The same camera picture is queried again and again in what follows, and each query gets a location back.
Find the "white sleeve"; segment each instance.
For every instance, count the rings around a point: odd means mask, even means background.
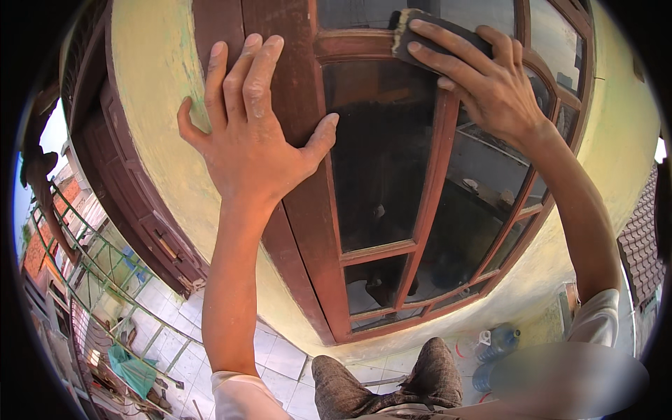
[[[237,372],[215,372],[210,377],[216,420],[290,420],[263,381]]]
[[[613,347],[618,335],[618,290],[607,289],[593,296],[574,317],[567,341]]]

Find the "yellow wall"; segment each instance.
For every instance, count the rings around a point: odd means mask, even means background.
[[[653,163],[660,122],[648,85],[632,72],[632,55],[625,39],[597,4],[593,4],[593,15],[595,76],[600,79],[595,80],[578,158],[604,197],[614,231],[620,232]],[[208,129],[191,2],[115,0],[112,54],[122,105],[142,164],[176,221],[209,261],[220,197],[203,160],[180,139],[175,121],[181,99],[191,95],[196,100],[192,118]],[[462,329],[481,329],[503,321],[527,322],[542,314],[555,299],[558,287],[572,278],[560,219],[554,210],[490,296],[385,337],[324,348],[262,246],[257,297],[259,315],[300,349],[309,355],[325,353],[352,362],[404,351],[430,337],[447,337]]]

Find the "finger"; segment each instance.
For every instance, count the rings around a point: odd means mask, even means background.
[[[523,69],[523,44],[521,44],[519,40],[513,40],[511,42],[511,47],[513,48],[513,66],[515,67],[519,76],[524,76],[525,70]]]
[[[250,71],[250,66],[261,48],[261,35],[251,34],[245,39],[245,45],[238,61],[233,65],[229,74],[224,78],[224,104],[229,124],[232,122],[246,122],[245,102],[243,101],[243,83]]]
[[[249,74],[243,84],[243,99],[247,110],[247,119],[263,118],[273,113],[271,108],[271,79],[280,58],[284,39],[273,35],[264,42],[257,53]]]
[[[487,25],[476,28],[478,36],[493,45],[493,61],[498,65],[515,72],[513,66],[513,43],[508,35]]]
[[[191,108],[192,99],[187,96],[184,98],[177,111],[177,127],[179,128],[179,135],[199,153],[203,154],[206,147],[210,144],[210,137],[192,124],[192,117],[189,115],[189,110]]]
[[[497,71],[496,64],[487,55],[483,54],[471,42],[449,30],[420,19],[413,19],[409,28],[460,57],[484,75],[489,76]]]
[[[469,118],[471,118],[474,123],[480,124],[480,121],[482,121],[482,115],[480,113],[478,102],[465,88],[453,82],[452,80],[449,80],[447,77],[440,77],[436,81],[436,84],[441,89],[453,92],[455,96],[460,101],[462,101],[462,103],[464,103],[464,107],[466,108],[467,114],[469,114]]]
[[[311,174],[317,170],[317,166],[336,143],[336,125],[339,118],[339,114],[335,112],[324,117],[306,145],[299,149],[312,169]]]
[[[479,92],[485,82],[485,76],[457,57],[440,54],[418,42],[410,42],[408,49],[418,61],[448,76],[471,92]]]
[[[206,111],[208,112],[213,132],[226,130],[226,111],[224,110],[222,82],[226,75],[227,58],[228,45],[226,45],[226,42],[216,42],[212,46],[212,50],[210,50],[208,76],[206,77],[206,94],[204,97]]]

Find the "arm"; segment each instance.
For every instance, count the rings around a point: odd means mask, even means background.
[[[472,121],[527,156],[555,198],[582,302],[602,290],[620,289],[620,258],[609,214],[597,188],[553,123],[537,106],[523,69],[523,47],[488,26],[476,33],[493,45],[491,60],[463,38],[433,24],[409,27],[455,53],[436,53],[416,42],[409,52],[448,77],[439,87],[453,91]]]
[[[185,98],[177,114],[180,135],[206,162],[222,196],[219,230],[203,304],[203,344],[214,372],[258,376],[254,360],[257,319],[255,267],[261,234],[278,202],[308,176],[333,146],[337,114],[324,117],[305,147],[285,141],[271,108],[271,78],[284,41],[259,34],[245,40],[226,75],[228,47],[212,47],[205,104],[210,134],[196,128]]]

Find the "hand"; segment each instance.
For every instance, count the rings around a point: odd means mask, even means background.
[[[212,132],[206,134],[192,124],[189,97],[179,108],[177,125],[180,136],[205,159],[222,205],[272,210],[315,173],[334,145],[339,116],[324,117],[305,147],[288,144],[271,108],[270,89],[284,40],[274,35],[263,45],[261,41],[259,34],[247,37],[228,75],[228,46],[224,42],[213,45],[205,91]]]
[[[491,60],[469,41],[440,26],[414,19],[409,27],[459,57],[440,54],[418,42],[408,45],[418,61],[448,76],[438,79],[439,87],[453,91],[469,118],[483,130],[527,156],[546,138],[540,133],[555,130],[537,105],[518,40],[489,26],[477,27],[476,33],[493,45]]]

